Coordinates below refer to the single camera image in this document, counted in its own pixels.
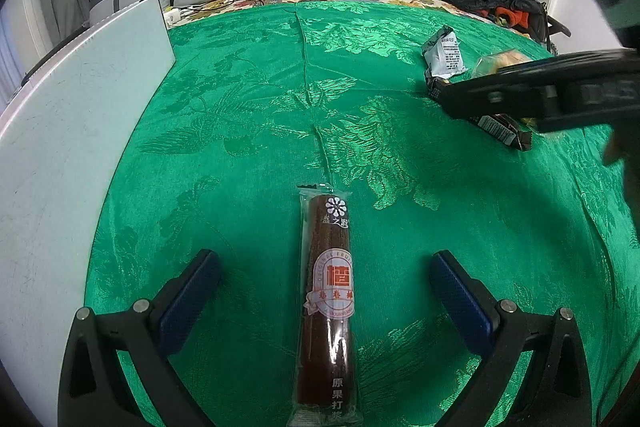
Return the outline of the person right hand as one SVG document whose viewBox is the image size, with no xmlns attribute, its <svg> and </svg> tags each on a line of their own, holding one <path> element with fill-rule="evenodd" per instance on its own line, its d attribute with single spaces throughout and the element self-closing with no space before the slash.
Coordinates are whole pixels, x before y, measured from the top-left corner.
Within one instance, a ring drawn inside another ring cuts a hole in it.
<svg viewBox="0 0 640 427">
<path fill-rule="evenodd" d="M 624 164 L 623 193 L 629 207 L 636 233 L 639 233 L 639 123 L 638 121 L 614 127 L 603 152 L 603 165 Z"/>
</svg>

